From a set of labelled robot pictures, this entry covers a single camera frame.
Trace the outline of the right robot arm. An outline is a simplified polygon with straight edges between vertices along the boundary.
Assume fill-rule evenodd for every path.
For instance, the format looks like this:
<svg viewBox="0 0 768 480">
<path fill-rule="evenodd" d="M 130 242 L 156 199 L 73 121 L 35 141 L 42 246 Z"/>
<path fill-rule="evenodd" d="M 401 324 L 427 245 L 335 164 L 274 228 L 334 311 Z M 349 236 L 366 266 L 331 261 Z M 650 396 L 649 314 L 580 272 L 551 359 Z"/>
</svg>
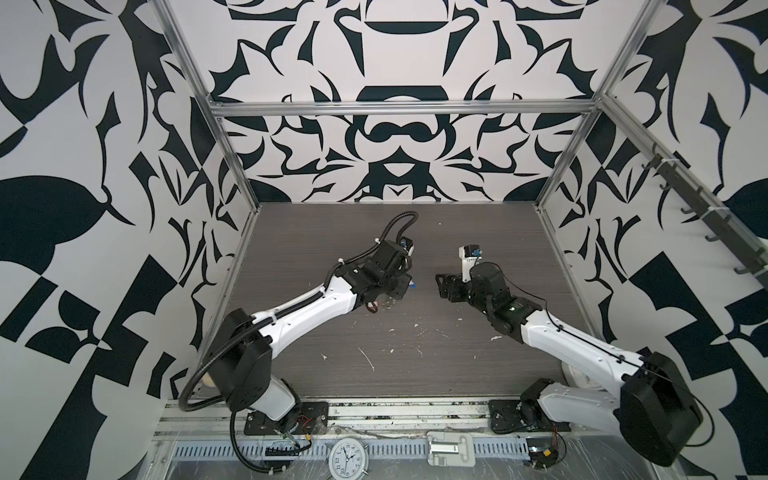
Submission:
<svg viewBox="0 0 768 480">
<path fill-rule="evenodd" d="M 493 262 L 464 275 L 438 274 L 435 281 L 442 298 L 470 305 L 501 335 L 561 360 L 597 384 L 588 389 L 554 382 L 535 391 L 537 405 L 553 422 L 619 435 L 646 460 L 669 467 L 712 418 L 671 358 L 623 350 L 567 324 L 544 298 L 526 290 L 514 294 L 515 284 Z"/>
</svg>

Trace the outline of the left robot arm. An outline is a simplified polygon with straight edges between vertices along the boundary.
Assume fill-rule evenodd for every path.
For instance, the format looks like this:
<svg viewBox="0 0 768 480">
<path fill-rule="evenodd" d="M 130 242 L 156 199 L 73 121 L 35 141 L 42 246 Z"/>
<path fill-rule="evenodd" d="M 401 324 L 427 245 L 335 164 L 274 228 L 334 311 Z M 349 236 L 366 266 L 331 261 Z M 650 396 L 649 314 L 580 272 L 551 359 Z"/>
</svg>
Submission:
<svg viewBox="0 0 768 480">
<path fill-rule="evenodd" d="M 361 260 L 344 261 L 320 286 L 269 310 L 236 309 L 222 320 L 202 364 L 178 397 L 179 409 L 193 412 L 218 402 L 232 413 L 263 414 L 290 428 L 300 398 L 272 374 L 272 362 L 289 345 L 322 324 L 361 307 L 373 313 L 377 300 L 404 297 L 412 280 L 413 241 L 382 240 Z"/>
</svg>

